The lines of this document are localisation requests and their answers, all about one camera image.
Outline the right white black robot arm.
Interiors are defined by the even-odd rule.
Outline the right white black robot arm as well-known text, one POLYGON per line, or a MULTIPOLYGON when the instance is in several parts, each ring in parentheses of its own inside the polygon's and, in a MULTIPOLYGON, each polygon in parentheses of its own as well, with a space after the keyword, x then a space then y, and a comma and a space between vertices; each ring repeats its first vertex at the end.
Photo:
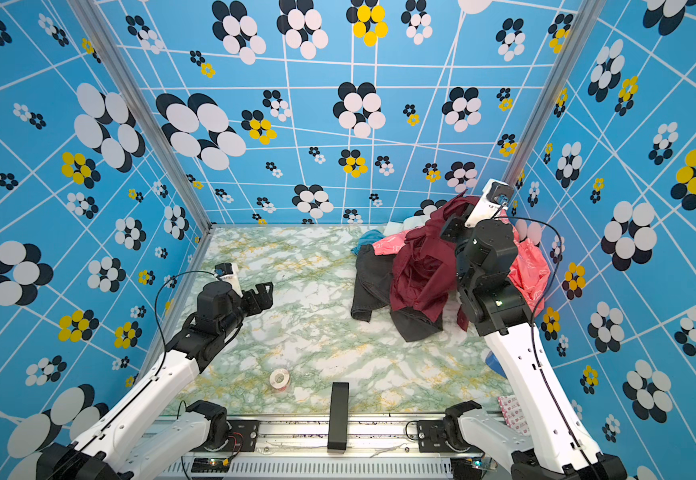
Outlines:
POLYGON ((508 278, 518 255, 511 225, 452 217, 441 237, 454 245, 462 310, 496 356, 529 430, 523 437, 475 402, 462 402, 445 411, 450 444, 480 449, 514 479, 626 478, 622 461, 602 452, 582 425, 541 348, 529 305, 508 278))

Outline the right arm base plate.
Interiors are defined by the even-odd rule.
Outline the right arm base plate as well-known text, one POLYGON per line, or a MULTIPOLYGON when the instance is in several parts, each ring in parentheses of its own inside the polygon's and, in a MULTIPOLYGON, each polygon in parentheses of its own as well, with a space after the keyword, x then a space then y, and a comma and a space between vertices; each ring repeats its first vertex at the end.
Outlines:
POLYGON ((443 420, 417 420, 414 422, 414 438, 420 453, 482 455, 476 446, 465 447, 459 440, 452 440, 443 420))

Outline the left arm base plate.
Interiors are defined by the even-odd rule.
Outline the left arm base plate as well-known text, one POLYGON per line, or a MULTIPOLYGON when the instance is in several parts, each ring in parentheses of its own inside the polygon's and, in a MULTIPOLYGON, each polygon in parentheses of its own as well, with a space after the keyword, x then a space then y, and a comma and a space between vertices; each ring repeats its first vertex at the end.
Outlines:
POLYGON ((248 453, 256 449, 260 421, 230 419, 213 421, 207 439, 192 449, 195 453, 223 452, 248 453))

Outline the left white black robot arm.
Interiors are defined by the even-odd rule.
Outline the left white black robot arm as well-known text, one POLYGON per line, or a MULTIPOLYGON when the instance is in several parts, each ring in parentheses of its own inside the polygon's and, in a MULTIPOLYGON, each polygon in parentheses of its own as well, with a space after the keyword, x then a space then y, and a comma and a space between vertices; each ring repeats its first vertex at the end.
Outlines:
POLYGON ((39 479, 154 479, 196 448, 239 452, 226 408, 196 401, 157 435, 143 436, 162 411, 240 332, 246 318, 273 305, 274 286, 238 291, 224 280, 205 285, 197 306, 165 346, 162 359, 100 420, 68 445, 47 447, 39 479))

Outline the maroon cloth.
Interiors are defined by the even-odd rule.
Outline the maroon cloth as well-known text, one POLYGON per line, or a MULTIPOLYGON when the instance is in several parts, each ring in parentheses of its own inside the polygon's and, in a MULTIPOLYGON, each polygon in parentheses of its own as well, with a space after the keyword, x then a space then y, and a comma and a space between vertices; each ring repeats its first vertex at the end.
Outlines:
POLYGON ((440 235, 447 220, 464 215, 478 201, 477 196, 463 194, 453 198, 410 231, 396 254, 390 310, 405 341, 420 341, 443 330, 443 309, 456 289, 456 260, 454 244, 440 235))

